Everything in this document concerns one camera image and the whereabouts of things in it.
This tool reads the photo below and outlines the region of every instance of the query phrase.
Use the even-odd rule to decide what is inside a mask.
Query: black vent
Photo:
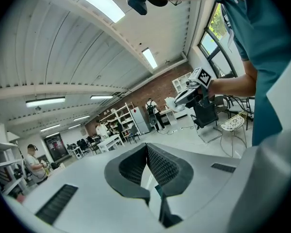
[[[145,166],[146,152],[137,151],[120,163],[119,171],[124,178],[134,182],[137,185],[140,185]]]
[[[211,167],[219,169],[219,170],[224,171],[224,172],[229,172],[229,173],[233,173],[236,169],[233,166],[226,166],[226,165],[219,164],[219,163],[214,163],[214,164],[212,164]]]
[[[65,184],[35,215],[46,223],[53,224],[77,189],[75,186]]]
[[[163,186],[174,179],[178,173],[178,166],[151,147],[147,147],[147,164],[157,182]]]

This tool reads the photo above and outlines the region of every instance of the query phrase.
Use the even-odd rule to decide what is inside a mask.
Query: chair
[[[194,124],[197,125],[197,127],[195,127],[196,132],[197,132],[198,136],[203,140],[203,142],[209,143],[209,142],[212,142],[212,141],[218,139],[222,135],[222,132],[216,128],[213,128],[213,129],[219,131],[221,133],[221,135],[219,135],[219,136],[217,136],[209,141],[206,141],[198,133],[198,130],[200,128],[203,129],[205,126],[211,124],[212,122],[215,122],[217,125],[218,115],[215,111],[215,103],[212,102],[208,107],[202,107],[200,105],[197,105],[194,107],[194,111],[195,111],[196,116],[191,115],[191,118],[192,118]]]
[[[81,139],[81,140],[79,140],[79,141],[77,141],[77,145],[80,147],[80,149],[82,150],[82,151],[84,151],[85,153],[86,152],[89,152],[89,150],[86,150],[87,149],[87,143],[85,142],[85,140],[84,139]]]
[[[253,120],[253,116],[251,114],[251,112],[254,112],[254,99],[253,101],[251,98],[233,98],[233,97],[229,97],[228,99],[228,104],[229,104],[229,117],[231,118],[231,114],[238,114],[240,112],[242,112],[244,109],[249,113],[250,116],[247,116],[247,122],[246,122],[246,130],[248,130],[248,120]]]
[[[228,115],[228,119],[230,119],[229,116],[229,101],[228,98],[226,96],[217,96],[214,98],[214,104],[215,104],[215,111],[217,114],[219,114],[220,112],[226,112]]]
[[[129,135],[127,136],[130,144],[131,144],[131,142],[130,142],[131,138],[135,141],[135,143],[137,143],[136,139],[135,139],[135,136],[137,136],[138,139],[140,140],[139,135],[137,133],[138,133],[138,130],[136,128],[136,125],[133,125],[131,127],[131,129],[129,130]]]
[[[245,112],[245,111],[242,111],[240,112],[239,114],[233,116],[232,118],[230,118],[229,120],[227,120],[226,122],[222,123],[220,125],[220,127],[223,129],[223,131],[229,131],[231,132],[231,138],[232,138],[232,155],[229,155],[228,153],[226,153],[222,147],[222,137],[223,137],[223,132],[222,132],[222,135],[221,135],[221,140],[220,140],[220,146],[223,150],[223,152],[228,155],[229,157],[233,157],[233,153],[234,153],[234,147],[233,147],[233,137],[237,137],[238,139],[240,139],[245,147],[247,148],[247,140],[246,140],[246,135],[245,135],[245,132],[244,132],[244,127],[243,127],[243,124],[244,124],[244,121],[246,120],[247,118],[247,115],[248,113]],[[238,130],[240,127],[242,127],[243,129],[243,135],[244,135],[244,140],[242,140],[240,137],[238,137],[236,134],[235,134],[235,131]]]

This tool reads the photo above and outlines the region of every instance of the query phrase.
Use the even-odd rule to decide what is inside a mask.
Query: table
[[[74,155],[77,156],[77,154],[76,154],[76,151],[77,150],[79,150],[79,152],[84,156],[84,153],[82,152],[82,150],[80,149],[80,147],[76,147],[75,149],[70,150],[70,151],[73,151]]]
[[[160,112],[160,115],[161,116],[166,115],[170,125],[176,125],[178,123],[174,111],[172,109],[163,110]]]
[[[110,136],[109,138],[106,138],[104,141],[100,142],[97,146],[99,147],[99,150],[101,152],[106,152],[109,151],[109,148],[111,148],[112,146],[116,146],[117,148],[117,143],[120,142],[122,144],[122,146],[125,146],[120,135],[119,134],[115,134],[113,136]]]

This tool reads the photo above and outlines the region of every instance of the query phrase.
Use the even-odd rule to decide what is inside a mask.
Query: wall
[[[124,97],[119,102],[113,104],[110,108],[119,109],[126,103],[132,102],[135,107],[140,107],[146,113],[145,104],[148,98],[152,98],[161,110],[165,109],[165,98],[176,97],[178,94],[172,84],[172,80],[188,73],[192,72],[192,67],[186,62],[145,84],[138,90]],[[86,129],[89,135],[96,133],[96,120],[104,118],[105,115],[101,113],[99,117],[94,118],[87,123]]]
[[[39,134],[33,134],[31,136],[28,136],[23,139],[17,140],[19,149],[24,157],[27,155],[27,146],[29,144],[33,144],[38,148],[38,151],[35,153],[35,157],[38,158],[42,155],[45,155],[50,163],[54,162],[52,156],[49,153],[49,150],[44,142],[44,140],[41,138]]]
[[[67,130],[64,132],[60,132],[60,135],[62,137],[62,140],[64,142],[64,145],[67,146],[67,144],[77,143],[78,140],[84,139],[88,137],[88,133],[85,130],[84,126],[76,127],[71,130]]]

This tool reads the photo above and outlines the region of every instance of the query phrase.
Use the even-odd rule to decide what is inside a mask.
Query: ceiling beam
[[[6,125],[8,127],[13,127],[16,125],[30,123],[30,122],[34,122],[34,121],[42,120],[42,119],[45,119],[48,117],[53,117],[56,115],[62,115],[62,114],[66,114],[66,113],[73,114],[73,113],[80,113],[80,112],[86,112],[86,111],[91,112],[96,107],[97,107],[97,105],[83,105],[83,106],[70,107],[70,108],[66,108],[66,109],[47,111],[44,113],[39,113],[39,114],[35,114],[32,116],[24,116],[21,118],[7,121]]]
[[[183,50],[183,52],[186,56],[188,56],[190,47],[191,47],[192,42],[193,42],[193,36],[195,33],[195,29],[197,26],[197,20],[198,20],[198,16],[199,16],[199,12],[200,12],[200,5],[201,5],[201,0],[192,0],[191,1],[189,25],[188,25],[185,46],[184,46],[184,50]]]
[[[93,11],[88,8],[85,8],[80,3],[77,3],[74,0],[43,0],[48,3],[53,3],[61,8],[71,11],[72,13],[81,16],[87,21],[93,23],[105,33],[110,35],[115,39],[119,44],[121,44],[128,52],[130,52],[150,73],[153,73],[153,68],[150,64],[143,58],[142,53],[138,52],[129,41],[120,34],[115,28],[109,25],[104,17],[96,15]]]
[[[0,88],[0,100],[11,99],[27,95],[70,93],[70,94],[97,94],[127,92],[127,89],[98,86],[98,85],[79,85],[79,84],[38,84],[23,85],[8,88]]]

